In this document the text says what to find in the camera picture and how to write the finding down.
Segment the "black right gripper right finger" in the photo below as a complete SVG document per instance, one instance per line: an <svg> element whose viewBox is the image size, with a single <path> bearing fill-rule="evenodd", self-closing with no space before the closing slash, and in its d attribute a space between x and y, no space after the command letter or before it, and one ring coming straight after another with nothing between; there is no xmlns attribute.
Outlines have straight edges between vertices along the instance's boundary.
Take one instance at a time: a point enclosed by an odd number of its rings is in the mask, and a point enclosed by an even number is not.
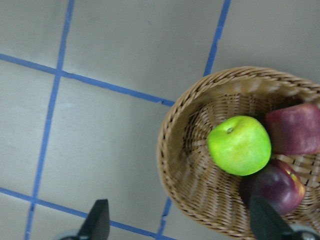
<svg viewBox="0 0 320 240"><path fill-rule="evenodd" d="M250 229L256 240L292 240L294 231L262 198L250 198Z"/></svg>

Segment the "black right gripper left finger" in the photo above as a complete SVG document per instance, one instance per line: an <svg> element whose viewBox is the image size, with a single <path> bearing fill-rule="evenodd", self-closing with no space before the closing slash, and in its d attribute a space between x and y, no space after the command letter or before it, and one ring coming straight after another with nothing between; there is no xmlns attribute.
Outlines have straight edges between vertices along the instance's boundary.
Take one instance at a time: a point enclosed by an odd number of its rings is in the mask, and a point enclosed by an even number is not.
<svg viewBox="0 0 320 240"><path fill-rule="evenodd" d="M110 234L110 212L107 199L95 201L76 235L77 240L107 240Z"/></svg>

